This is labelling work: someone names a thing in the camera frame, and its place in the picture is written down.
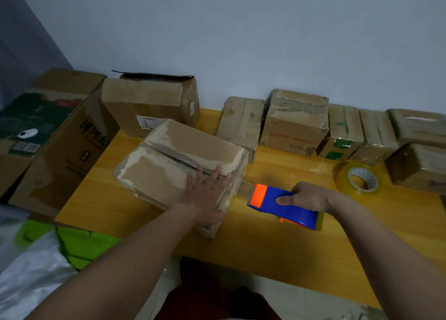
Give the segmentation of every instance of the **clear packing tape roll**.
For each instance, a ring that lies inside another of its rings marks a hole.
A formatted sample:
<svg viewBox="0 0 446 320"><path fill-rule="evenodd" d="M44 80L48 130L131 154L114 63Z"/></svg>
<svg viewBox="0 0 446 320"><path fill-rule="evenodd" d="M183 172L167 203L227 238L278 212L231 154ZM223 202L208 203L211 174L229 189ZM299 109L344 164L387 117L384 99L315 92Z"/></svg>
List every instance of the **clear packing tape roll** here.
<svg viewBox="0 0 446 320"><path fill-rule="evenodd" d="M354 177L361 178L366 187L360 187ZM349 162L339 171L334 181L339 192L362 202L380 194L382 185L378 178L378 172L373 167L360 162Z"/></svg>

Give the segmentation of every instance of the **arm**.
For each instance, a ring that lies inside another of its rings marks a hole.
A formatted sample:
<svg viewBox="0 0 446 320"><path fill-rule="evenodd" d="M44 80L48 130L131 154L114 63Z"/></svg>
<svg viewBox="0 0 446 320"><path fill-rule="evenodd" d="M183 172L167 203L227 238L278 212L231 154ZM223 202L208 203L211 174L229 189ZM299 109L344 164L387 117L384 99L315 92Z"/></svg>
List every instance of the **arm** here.
<svg viewBox="0 0 446 320"><path fill-rule="evenodd" d="M350 197L307 182L298 183L293 192L276 202L335 217L389 319L444 319L446 278L432 262Z"/></svg>
<svg viewBox="0 0 446 320"><path fill-rule="evenodd" d="M167 259L180 240L195 226L221 222L218 197L231 180L217 181L220 165L202 184L203 168L196 181L187 177L180 204L138 229L60 286L27 320L131 319L152 293Z"/></svg>

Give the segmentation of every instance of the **yellow table surface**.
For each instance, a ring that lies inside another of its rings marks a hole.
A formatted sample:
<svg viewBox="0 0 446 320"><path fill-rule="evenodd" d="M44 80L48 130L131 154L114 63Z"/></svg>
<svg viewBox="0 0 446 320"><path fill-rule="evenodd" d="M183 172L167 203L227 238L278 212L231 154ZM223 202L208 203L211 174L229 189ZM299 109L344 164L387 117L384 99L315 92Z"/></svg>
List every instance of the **yellow table surface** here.
<svg viewBox="0 0 446 320"><path fill-rule="evenodd" d="M202 109L198 129L215 134L221 112ZM136 198L112 170L141 142L116 135L75 191L56 221L124 238L161 214ZM290 190L308 181L336 190L336 161L303 157L259 146L245 179ZM365 203L387 227L446 272L446 211L437 195L394 186L378 164L382 190ZM365 273L339 223L325 216L321 232L259 213L236 197L213 240L191 231L175 253L243 272L379 306Z"/></svg>

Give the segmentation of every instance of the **worn cardboard box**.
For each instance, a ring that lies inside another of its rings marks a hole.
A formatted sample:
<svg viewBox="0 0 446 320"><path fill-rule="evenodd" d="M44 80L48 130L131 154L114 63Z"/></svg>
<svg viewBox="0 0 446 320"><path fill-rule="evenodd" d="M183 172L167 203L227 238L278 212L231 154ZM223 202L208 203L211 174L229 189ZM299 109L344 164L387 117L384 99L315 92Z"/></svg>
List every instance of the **worn cardboard box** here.
<svg viewBox="0 0 446 320"><path fill-rule="evenodd" d="M186 176L204 167L205 179L220 164L221 175L232 173L228 187L217 201L226 211L246 172L248 151L175 120L165 119L114 170L114 176L139 198L163 210L180 202ZM200 228L214 237L219 224Z"/></svg>
<svg viewBox="0 0 446 320"><path fill-rule="evenodd" d="M262 99L229 97L215 135L246 149L249 152L249 163L256 156L264 104Z"/></svg>
<svg viewBox="0 0 446 320"><path fill-rule="evenodd" d="M260 144L310 156L328 133L328 98L275 89Z"/></svg>
<svg viewBox="0 0 446 320"><path fill-rule="evenodd" d="M123 73L104 81L102 101L131 137L146 137L164 118L195 127L200 117L194 76Z"/></svg>
<svg viewBox="0 0 446 320"><path fill-rule="evenodd" d="M395 185L446 195L446 149L409 144L386 164Z"/></svg>
<svg viewBox="0 0 446 320"><path fill-rule="evenodd" d="M349 158L368 165L386 160L398 149L397 138L385 112L360 110L364 144Z"/></svg>
<svg viewBox="0 0 446 320"><path fill-rule="evenodd" d="M446 148L446 115L404 109L386 112L400 147L421 144Z"/></svg>
<svg viewBox="0 0 446 320"><path fill-rule="evenodd" d="M364 143L360 111L351 106L330 104L328 120L330 132L316 153L325 159L347 160Z"/></svg>
<svg viewBox="0 0 446 320"><path fill-rule="evenodd" d="M119 130L100 101L104 78L50 69L0 113L0 196L58 214Z"/></svg>

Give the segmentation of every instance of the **label sticker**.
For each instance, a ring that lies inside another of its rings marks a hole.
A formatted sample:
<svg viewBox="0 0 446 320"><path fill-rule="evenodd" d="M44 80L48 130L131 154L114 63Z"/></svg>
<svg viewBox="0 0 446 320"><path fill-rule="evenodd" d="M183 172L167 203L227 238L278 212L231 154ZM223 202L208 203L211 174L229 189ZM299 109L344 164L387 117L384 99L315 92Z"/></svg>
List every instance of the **label sticker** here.
<svg viewBox="0 0 446 320"><path fill-rule="evenodd" d="M23 151L23 152L30 152L30 153L36 153L37 150L40 148L40 144L33 144L33 143L25 143L25 142L17 142L11 149L14 151Z"/></svg>
<svg viewBox="0 0 446 320"><path fill-rule="evenodd" d="M163 121L161 118L144 117L143 115L137 115L137 120L143 130L153 130Z"/></svg>

